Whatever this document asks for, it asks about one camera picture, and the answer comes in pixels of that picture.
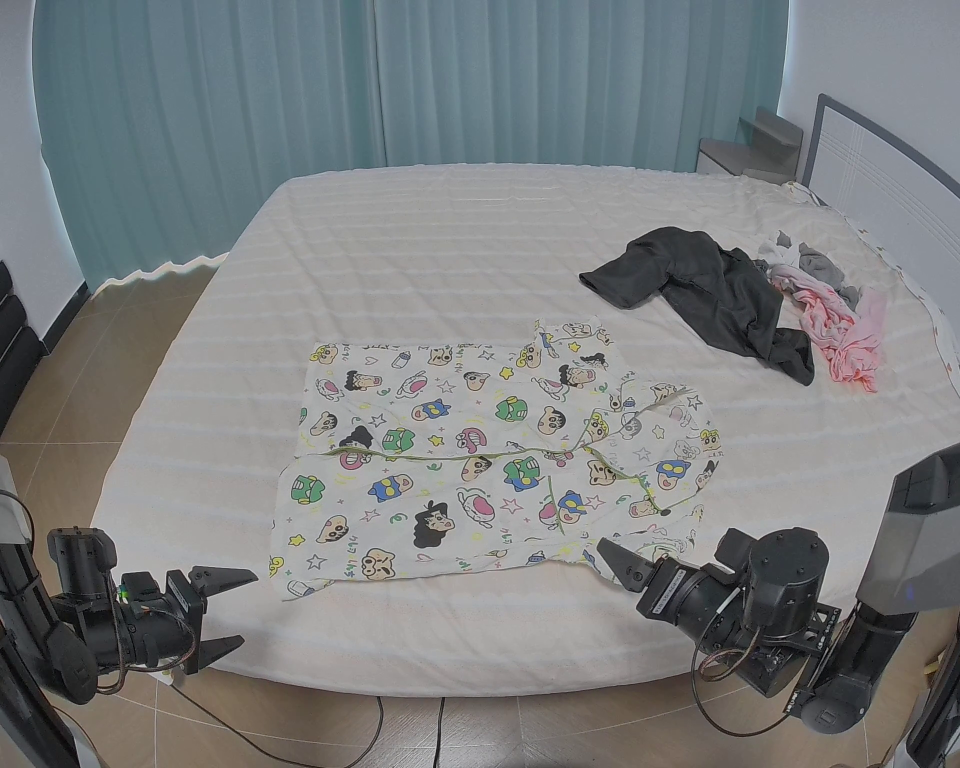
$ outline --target white headboard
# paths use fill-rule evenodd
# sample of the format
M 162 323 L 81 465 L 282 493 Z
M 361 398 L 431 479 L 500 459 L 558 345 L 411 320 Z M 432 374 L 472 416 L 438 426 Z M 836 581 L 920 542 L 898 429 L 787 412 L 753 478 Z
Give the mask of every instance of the white headboard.
M 868 230 L 960 328 L 960 183 L 822 93 L 803 184 Z

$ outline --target mattress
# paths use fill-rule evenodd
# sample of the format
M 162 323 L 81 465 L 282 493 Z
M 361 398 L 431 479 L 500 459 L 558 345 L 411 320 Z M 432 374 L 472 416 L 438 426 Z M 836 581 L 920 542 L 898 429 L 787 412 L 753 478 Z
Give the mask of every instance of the mattress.
M 756 252 L 780 228 L 888 297 L 879 393 L 802 387 L 705 345 L 659 295 L 633 311 L 577 274 L 649 229 L 704 229 Z M 598 315 L 643 378 L 704 393 L 725 458 L 705 488 L 695 563 L 724 531 L 801 525 L 830 549 L 822 599 L 846 606 L 892 478 L 960 435 L 960 397 L 929 315 L 835 211 L 759 180 L 536 165 L 360 170 L 294 179 L 237 241 L 170 347 L 108 472 L 94 524 L 120 571 L 248 567 L 204 636 L 242 634 L 217 666 L 332 690 L 497 696 L 683 672 L 691 643 L 591 569 L 544 563 L 337 583 L 281 603 L 268 584 L 276 480 L 297 436 L 318 339 L 519 347 L 531 322 Z M 786 300 L 781 324 L 798 327 Z

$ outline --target wall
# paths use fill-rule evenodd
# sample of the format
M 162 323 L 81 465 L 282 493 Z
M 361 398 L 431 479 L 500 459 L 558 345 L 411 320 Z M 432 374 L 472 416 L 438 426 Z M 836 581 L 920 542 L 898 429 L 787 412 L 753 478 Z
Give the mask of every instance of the wall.
M 960 180 L 958 32 L 958 0 L 790 0 L 779 112 L 804 129 L 800 173 L 823 92 Z
M 42 339 L 84 281 L 40 158 L 34 0 L 0 0 L 0 259 Z

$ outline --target curtain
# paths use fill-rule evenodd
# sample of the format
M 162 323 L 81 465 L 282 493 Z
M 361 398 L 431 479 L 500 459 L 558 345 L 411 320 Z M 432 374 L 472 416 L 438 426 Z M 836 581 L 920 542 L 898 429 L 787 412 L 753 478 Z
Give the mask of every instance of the curtain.
M 91 287 L 228 251 L 293 176 L 383 165 L 372 2 L 37 0 L 43 157 Z
M 377 0 L 391 165 L 692 171 L 780 96 L 787 0 Z

